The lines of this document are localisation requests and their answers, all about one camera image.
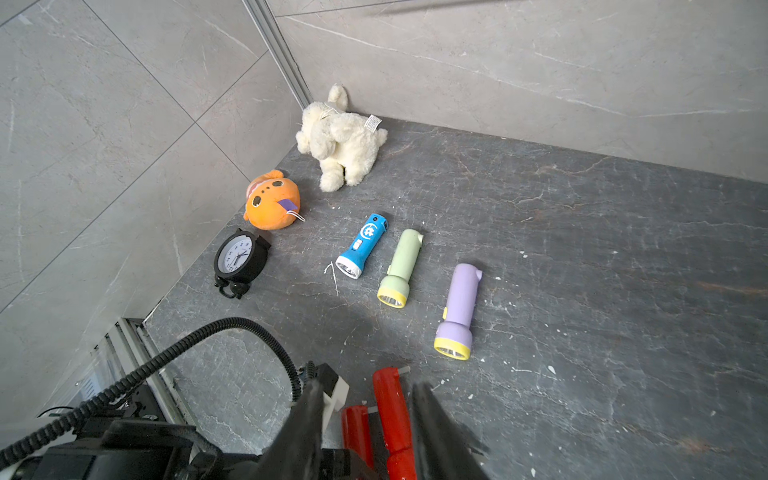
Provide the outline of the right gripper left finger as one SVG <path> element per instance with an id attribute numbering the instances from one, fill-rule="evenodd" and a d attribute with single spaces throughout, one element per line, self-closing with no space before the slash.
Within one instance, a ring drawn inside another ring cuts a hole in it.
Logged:
<path id="1" fill-rule="evenodd" d="M 323 387 L 317 380 L 311 380 L 248 478 L 317 479 L 322 456 L 323 410 Z"/>

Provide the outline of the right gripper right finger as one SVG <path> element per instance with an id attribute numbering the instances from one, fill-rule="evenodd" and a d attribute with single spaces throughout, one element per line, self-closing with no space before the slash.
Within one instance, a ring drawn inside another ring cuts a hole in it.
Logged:
<path id="1" fill-rule="evenodd" d="M 410 420 L 418 479 L 488 479 L 426 382 L 411 388 Z"/>

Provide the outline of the red flashlight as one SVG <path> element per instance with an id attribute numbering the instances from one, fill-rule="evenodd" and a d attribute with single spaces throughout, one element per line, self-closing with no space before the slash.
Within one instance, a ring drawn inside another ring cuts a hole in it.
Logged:
<path id="1" fill-rule="evenodd" d="M 401 377 L 409 372 L 408 366 L 388 367 L 373 375 L 376 406 L 389 453 L 387 470 L 390 479 L 417 479 L 411 423 L 401 386 Z"/>
<path id="2" fill-rule="evenodd" d="M 374 468 L 369 408 L 365 405 L 353 405 L 342 411 L 342 439 L 346 449 L 357 453 L 365 464 Z"/>

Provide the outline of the purple flashlight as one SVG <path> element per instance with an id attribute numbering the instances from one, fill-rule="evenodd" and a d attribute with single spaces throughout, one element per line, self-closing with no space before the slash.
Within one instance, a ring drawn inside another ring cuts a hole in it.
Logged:
<path id="1" fill-rule="evenodd" d="M 482 276 L 483 272 L 472 264 L 460 263 L 455 267 L 443 321 L 437 328 L 433 344 L 439 353 L 462 361 L 470 358 L 473 342 L 470 327 Z"/>

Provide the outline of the green flashlight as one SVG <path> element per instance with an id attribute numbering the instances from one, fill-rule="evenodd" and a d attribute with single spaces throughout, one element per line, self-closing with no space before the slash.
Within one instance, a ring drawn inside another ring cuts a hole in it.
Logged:
<path id="1" fill-rule="evenodd" d="M 403 308 L 410 293 L 410 279 L 424 236 L 414 229 L 402 232 L 387 274 L 382 279 L 377 298 L 393 308 Z"/>

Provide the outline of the blue flashlight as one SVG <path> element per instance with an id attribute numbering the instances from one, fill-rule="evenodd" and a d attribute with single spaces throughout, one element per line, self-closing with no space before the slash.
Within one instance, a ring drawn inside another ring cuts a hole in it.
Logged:
<path id="1" fill-rule="evenodd" d="M 372 214 L 360 228 L 350 247 L 337 257 L 336 267 L 348 277 L 358 279 L 368 257 L 387 228 L 388 221 L 382 214 Z"/>

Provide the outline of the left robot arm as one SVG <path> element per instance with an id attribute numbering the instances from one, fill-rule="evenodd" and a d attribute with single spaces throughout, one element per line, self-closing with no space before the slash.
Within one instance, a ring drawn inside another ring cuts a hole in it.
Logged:
<path id="1" fill-rule="evenodd" d="M 302 394 L 299 372 L 279 341 L 242 317 L 210 322 L 178 340 L 68 413 L 1 450 L 1 467 L 14 479 L 224 479 L 232 455 L 195 427 L 118 416 L 124 398 L 205 339 L 231 329 L 254 334 L 285 369 L 292 401 Z"/>

